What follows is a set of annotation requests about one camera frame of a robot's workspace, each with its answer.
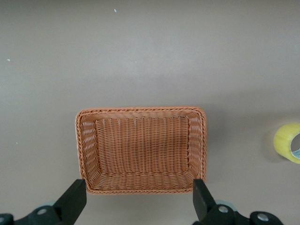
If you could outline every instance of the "roll of tape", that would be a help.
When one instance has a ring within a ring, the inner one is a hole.
[[[278,129],[274,136],[274,148],[276,152],[294,163],[300,164],[300,146],[292,151],[291,144],[294,138],[300,134],[300,123],[288,123]]]

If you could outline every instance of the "silver bolt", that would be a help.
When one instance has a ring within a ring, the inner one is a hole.
[[[268,216],[266,214],[263,214],[263,213],[258,214],[257,218],[259,218],[261,221],[265,221],[265,222],[269,221]]]
[[[228,213],[228,209],[225,206],[223,206],[223,205],[221,205],[219,207],[219,211],[222,212],[222,213]]]
[[[38,215],[42,215],[42,214],[44,214],[45,212],[47,212],[47,209],[41,209],[41,210],[37,211],[37,214],[38,214]]]

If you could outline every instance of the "gray surface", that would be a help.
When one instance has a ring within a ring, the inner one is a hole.
[[[299,1],[141,2],[0,2],[0,212],[21,218],[79,178],[79,110],[198,105],[213,196],[298,224],[300,165],[272,138],[300,121]],[[76,224],[195,220],[191,194],[88,195]]]

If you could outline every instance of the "woven wicker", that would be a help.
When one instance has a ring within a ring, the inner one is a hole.
[[[206,176],[206,117],[196,106],[92,108],[75,120],[91,194],[191,192]]]

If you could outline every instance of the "yellow tape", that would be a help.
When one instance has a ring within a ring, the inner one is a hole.
[[[293,152],[293,155],[291,150],[291,143],[298,134],[300,134],[300,123],[288,123],[283,125],[274,136],[274,148],[278,154],[294,163],[300,164],[299,153],[296,154]]]

